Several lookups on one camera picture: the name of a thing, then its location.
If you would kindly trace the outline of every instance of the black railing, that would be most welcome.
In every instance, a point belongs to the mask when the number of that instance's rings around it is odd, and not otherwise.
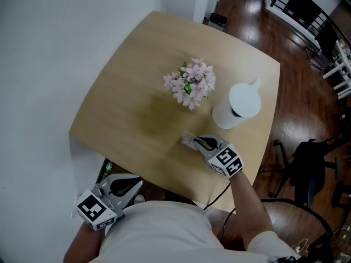
[[[329,22],[336,30],[338,36],[344,39],[349,47],[351,47],[350,41],[335,22],[312,0],[271,0],[270,6],[279,8],[314,37],[318,36],[326,23]]]

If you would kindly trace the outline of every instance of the black chair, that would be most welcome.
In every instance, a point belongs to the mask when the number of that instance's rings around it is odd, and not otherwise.
[[[290,184],[295,187],[295,201],[299,204],[313,205],[314,196],[320,192],[325,183],[325,168],[335,170],[335,178],[339,177],[339,160],[335,159],[334,163],[324,161],[324,156],[337,147],[345,144],[348,136],[344,136],[333,144],[329,144],[332,138],[323,142],[302,142],[296,148],[294,160],[289,163],[286,157],[283,144],[279,140],[274,141],[274,146],[280,146],[284,160],[284,168],[281,170],[259,169],[260,173],[282,173],[283,177],[276,193],[270,193],[270,198],[276,198],[284,184],[289,180]]]
[[[318,42],[320,49],[314,50],[311,47],[305,45],[305,50],[310,63],[319,70],[323,70],[331,66],[338,59],[338,53],[335,50],[335,45],[336,41],[338,40],[338,36],[330,22],[327,21],[325,23],[325,26],[315,37],[315,40]],[[308,54],[307,49],[312,51],[315,55],[319,55],[321,53],[328,60],[329,63],[325,67],[321,67],[315,64],[312,61],[310,55]]]

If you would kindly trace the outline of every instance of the wooden table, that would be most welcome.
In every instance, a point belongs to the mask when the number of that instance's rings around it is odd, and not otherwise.
[[[190,111],[164,87],[162,76],[190,57],[213,65],[216,90]],[[260,166],[279,86],[280,64],[254,47],[206,25],[152,12],[127,37],[91,87],[70,134],[121,167],[174,193],[207,204],[228,184],[195,152],[179,143],[185,130],[217,133],[242,155],[253,183]],[[232,129],[218,128],[212,107],[235,83],[262,80],[262,109]],[[234,203],[228,190],[214,205]]]

